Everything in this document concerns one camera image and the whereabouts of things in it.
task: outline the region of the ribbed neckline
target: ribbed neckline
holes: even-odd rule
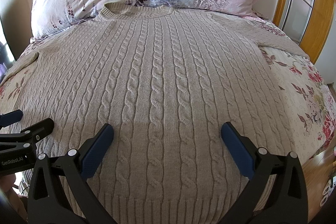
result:
[[[105,20],[134,20],[144,18],[157,18],[170,15],[172,7],[135,7],[122,3],[106,3],[100,11],[100,16]]]

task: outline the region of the screw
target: screw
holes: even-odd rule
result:
[[[267,149],[261,147],[261,148],[258,149],[258,152],[259,152],[260,154],[262,154],[262,155],[266,155],[266,154],[267,154]]]
[[[69,156],[74,156],[74,155],[76,155],[77,154],[77,150],[76,149],[71,149],[71,150],[69,150],[69,152],[68,152],[68,155]]]
[[[295,152],[290,152],[289,155],[293,158],[293,159],[296,159],[297,158],[297,153]]]
[[[39,160],[43,160],[45,158],[45,153],[39,154]]]

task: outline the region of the wooden wardrobe door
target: wooden wardrobe door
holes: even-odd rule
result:
[[[311,17],[300,47],[309,55],[314,64],[327,40],[334,17],[336,0],[315,0]]]

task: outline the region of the sweater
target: sweater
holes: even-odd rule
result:
[[[304,55],[242,19],[106,4],[10,70],[37,62],[15,105],[25,115],[9,130],[51,117],[37,152],[59,156],[110,123],[113,143],[88,184],[119,224],[217,223],[247,182],[220,137],[224,122],[271,153],[295,147],[258,45]]]

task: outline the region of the floral bedsheet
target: floral bedsheet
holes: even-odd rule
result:
[[[334,137],[336,124],[336,103],[328,86],[308,59],[275,48],[259,48],[277,81],[295,146],[319,154]]]
[[[16,101],[19,93],[28,82],[31,74],[35,71],[37,62],[33,62],[28,67],[7,79],[0,86],[0,113],[8,113],[16,110]]]

